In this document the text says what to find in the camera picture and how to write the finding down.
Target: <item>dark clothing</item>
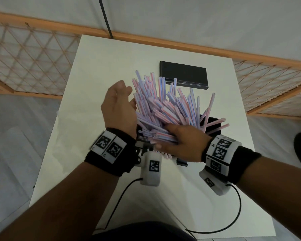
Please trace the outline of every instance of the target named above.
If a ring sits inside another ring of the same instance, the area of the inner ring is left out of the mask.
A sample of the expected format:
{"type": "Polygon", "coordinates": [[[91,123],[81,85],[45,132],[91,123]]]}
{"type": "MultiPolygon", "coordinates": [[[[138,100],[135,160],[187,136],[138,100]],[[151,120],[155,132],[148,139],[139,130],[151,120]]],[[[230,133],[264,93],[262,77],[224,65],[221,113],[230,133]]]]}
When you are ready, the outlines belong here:
{"type": "Polygon", "coordinates": [[[181,229],[169,224],[147,221],[132,223],[113,230],[93,235],[90,241],[104,240],[169,240],[169,241],[194,241],[194,238],[181,229]]]}

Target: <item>person's right arm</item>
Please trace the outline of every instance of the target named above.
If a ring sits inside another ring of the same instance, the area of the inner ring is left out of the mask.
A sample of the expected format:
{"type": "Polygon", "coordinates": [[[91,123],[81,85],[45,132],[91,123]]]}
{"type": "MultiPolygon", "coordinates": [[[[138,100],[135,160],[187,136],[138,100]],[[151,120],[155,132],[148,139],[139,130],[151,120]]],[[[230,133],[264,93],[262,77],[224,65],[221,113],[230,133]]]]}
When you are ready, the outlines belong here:
{"type": "MultiPolygon", "coordinates": [[[[201,162],[210,136],[193,126],[169,124],[178,145],[156,144],[156,149],[183,160],[201,162]]],[[[245,170],[237,187],[301,239],[301,169],[260,157],[245,170]]]]}

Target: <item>person's left arm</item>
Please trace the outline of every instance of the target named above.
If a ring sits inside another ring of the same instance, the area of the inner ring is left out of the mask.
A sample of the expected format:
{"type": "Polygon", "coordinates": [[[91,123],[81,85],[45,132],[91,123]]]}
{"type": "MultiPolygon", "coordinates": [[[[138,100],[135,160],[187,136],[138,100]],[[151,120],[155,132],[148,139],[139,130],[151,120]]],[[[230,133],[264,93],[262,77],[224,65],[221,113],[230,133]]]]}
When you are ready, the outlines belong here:
{"type": "MultiPolygon", "coordinates": [[[[101,106],[105,126],[136,138],[132,88],[119,81],[110,87],[101,106]]],[[[91,237],[119,177],[82,162],[64,180],[0,233],[9,240],[87,240],[91,237]]]]}

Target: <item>open black box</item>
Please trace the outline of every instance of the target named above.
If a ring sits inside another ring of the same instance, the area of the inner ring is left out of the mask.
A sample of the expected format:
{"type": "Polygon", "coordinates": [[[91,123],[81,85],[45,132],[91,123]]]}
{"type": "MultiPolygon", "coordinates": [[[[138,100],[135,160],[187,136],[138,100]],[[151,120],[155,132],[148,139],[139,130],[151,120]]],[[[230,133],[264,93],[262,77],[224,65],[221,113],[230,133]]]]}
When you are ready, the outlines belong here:
{"type": "MultiPolygon", "coordinates": [[[[209,117],[208,123],[216,121],[216,120],[218,120],[218,118],[209,117]]],[[[200,123],[201,126],[203,126],[204,121],[205,121],[205,118],[201,121],[201,123],[200,123]]],[[[212,131],[212,130],[220,127],[220,126],[221,126],[220,123],[209,126],[209,127],[206,128],[206,132],[212,131]]],[[[141,150],[141,155],[143,155],[147,151],[152,151],[153,148],[154,148],[154,144],[151,144],[141,133],[138,132],[138,130],[142,130],[141,126],[139,126],[139,125],[137,125],[137,129],[136,129],[136,131],[137,131],[136,147],[138,147],[139,150],[141,150]]],[[[220,135],[220,134],[221,134],[221,130],[210,134],[210,136],[215,137],[215,136],[220,135]]],[[[187,166],[187,162],[180,159],[180,158],[177,158],[176,163],[177,163],[177,165],[187,166]]]]}

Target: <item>forearm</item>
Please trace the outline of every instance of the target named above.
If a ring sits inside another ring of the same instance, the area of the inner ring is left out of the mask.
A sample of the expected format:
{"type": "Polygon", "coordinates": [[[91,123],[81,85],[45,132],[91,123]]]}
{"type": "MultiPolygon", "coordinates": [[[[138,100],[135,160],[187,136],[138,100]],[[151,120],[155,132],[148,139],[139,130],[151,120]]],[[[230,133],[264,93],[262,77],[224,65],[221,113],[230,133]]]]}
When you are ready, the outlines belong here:
{"type": "Polygon", "coordinates": [[[119,177],[81,163],[0,234],[1,240],[86,240],[119,177]]]}
{"type": "Polygon", "coordinates": [[[245,170],[237,186],[301,238],[301,169],[261,157],[245,170]]]}

